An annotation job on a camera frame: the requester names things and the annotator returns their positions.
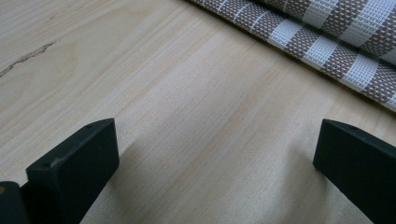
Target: wood crack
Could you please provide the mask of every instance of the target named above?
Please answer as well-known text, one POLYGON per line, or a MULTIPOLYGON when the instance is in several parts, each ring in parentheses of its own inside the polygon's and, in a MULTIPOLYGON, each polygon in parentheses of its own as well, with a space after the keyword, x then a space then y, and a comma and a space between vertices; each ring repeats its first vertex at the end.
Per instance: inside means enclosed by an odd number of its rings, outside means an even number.
POLYGON ((33 51, 33 52, 30 52, 30 53, 28 53, 28 54, 26 54, 26 55, 20 57, 15 63, 11 64, 11 65, 10 65, 9 67, 7 67, 5 70, 1 71, 1 72, 0 72, 0 77, 2 77, 3 75, 5 75, 5 74, 8 73, 9 71, 11 71, 11 70, 14 68, 14 66, 17 65, 18 63, 24 63, 24 62, 26 62, 28 59, 34 58, 35 56, 38 56, 38 55, 44 53, 44 52, 47 50, 47 48, 49 48, 50 46, 52 46, 54 43, 55 43, 55 42, 51 42, 51 43, 49 43, 49 44, 46 44, 46 45, 44 45, 43 47, 41 47, 41 48, 39 48, 39 49, 37 49, 37 50, 35 50, 35 51, 33 51))

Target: wooden surface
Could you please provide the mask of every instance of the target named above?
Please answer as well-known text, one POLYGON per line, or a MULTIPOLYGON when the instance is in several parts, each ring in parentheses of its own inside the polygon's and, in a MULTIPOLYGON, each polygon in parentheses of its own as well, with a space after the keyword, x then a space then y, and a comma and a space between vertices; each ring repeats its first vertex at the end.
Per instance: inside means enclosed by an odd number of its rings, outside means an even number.
POLYGON ((370 223, 312 159, 322 119, 396 145, 395 115, 182 0, 0 3, 0 178, 114 117, 82 223, 370 223))

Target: wooden table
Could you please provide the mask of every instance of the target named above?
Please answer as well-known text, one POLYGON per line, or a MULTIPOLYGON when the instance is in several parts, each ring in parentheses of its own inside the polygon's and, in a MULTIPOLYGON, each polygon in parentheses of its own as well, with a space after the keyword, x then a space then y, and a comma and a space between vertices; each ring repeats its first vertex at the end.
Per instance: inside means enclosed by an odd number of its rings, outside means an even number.
POLYGON ((322 119, 396 145, 394 113, 189 1, 0 3, 0 178, 114 117, 82 223, 370 223, 312 159, 322 119))

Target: checkered fabric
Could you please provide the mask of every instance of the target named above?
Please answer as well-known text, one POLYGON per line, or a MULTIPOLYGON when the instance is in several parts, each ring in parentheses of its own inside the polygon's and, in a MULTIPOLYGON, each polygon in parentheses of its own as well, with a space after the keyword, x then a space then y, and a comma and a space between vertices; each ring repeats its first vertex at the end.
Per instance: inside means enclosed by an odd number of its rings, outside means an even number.
POLYGON ((267 0, 267 5, 249 0, 191 1, 396 112, 396 67, 391 64, 396 55, 389 57, 396 53, 396 1, 382 1, 388 9, 377 11, 382 17, 370 11, 381 2, 374 0, 267 0), (274 7, 302 21, 287 18, 274 7), (365 27, 359 20, 367 14, 381 23, 370 31, 359 28, 365 27))

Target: brown and white checkered mat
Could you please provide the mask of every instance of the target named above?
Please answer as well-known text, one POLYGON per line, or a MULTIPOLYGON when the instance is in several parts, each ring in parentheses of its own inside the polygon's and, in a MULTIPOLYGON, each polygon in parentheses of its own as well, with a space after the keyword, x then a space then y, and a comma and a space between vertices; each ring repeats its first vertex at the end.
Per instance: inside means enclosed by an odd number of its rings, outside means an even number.
POLYGON ((396 112, 396 1, 191 1, 396 112))

